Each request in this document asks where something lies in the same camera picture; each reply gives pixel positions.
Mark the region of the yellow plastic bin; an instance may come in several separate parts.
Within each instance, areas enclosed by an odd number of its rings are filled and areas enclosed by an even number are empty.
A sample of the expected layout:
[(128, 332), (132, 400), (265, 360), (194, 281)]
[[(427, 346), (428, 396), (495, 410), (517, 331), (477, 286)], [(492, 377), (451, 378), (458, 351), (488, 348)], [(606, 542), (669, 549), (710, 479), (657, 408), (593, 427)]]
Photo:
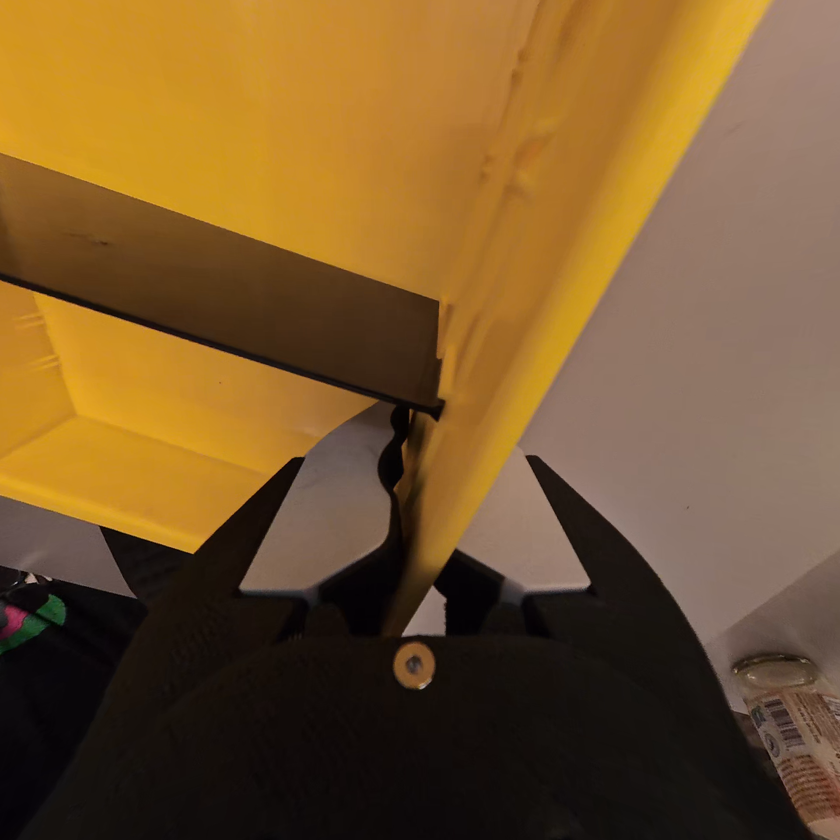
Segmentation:
[[(438, 301), (396, 635), (769, 5), (2, 2), (2, 154)], [(2, 280), (4, 497), (195, 550), (373, 402)]]

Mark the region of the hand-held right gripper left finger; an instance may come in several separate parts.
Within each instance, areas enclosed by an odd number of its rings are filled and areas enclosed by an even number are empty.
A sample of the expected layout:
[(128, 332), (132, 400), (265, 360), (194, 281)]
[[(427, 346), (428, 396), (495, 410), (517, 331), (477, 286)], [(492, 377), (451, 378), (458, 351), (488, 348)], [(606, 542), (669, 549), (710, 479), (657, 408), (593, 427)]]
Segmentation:
[(377, 402), (336, 427), (306, 454), (262, 539), (244, 579), (242, 595), (319, 599), (337, 574), (385, 542), (392, 493), (380, 465), (398, 442), (407, 410)]

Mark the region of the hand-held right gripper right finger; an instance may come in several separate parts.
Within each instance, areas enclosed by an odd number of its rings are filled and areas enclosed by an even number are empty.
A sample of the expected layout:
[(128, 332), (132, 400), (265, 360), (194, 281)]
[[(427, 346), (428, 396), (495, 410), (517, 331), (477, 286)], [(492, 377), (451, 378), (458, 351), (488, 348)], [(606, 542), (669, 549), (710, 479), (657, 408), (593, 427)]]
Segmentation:
[(457, 546), (500, 576), (500, 600), (591, 584), (530, 463), (515, 447)]

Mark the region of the black bin divider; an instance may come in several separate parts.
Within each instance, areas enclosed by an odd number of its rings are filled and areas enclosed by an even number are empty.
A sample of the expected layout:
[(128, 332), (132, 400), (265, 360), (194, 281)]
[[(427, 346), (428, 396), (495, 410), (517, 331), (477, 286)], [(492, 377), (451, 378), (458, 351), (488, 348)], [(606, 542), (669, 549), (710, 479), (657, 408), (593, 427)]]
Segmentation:
[(439, 419), (438, 301), (2, 154), (2, 280)]

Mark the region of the clear labelled bottle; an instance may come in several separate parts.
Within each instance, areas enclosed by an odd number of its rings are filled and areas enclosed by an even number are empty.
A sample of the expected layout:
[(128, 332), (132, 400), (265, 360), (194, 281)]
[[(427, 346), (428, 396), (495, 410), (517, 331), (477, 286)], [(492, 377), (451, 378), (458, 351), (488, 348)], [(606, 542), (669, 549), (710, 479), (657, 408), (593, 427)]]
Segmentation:
[(839, 838), (839, 696), (813, 662), (791, 654), (732, 667), (752, 724), (806, 826)]

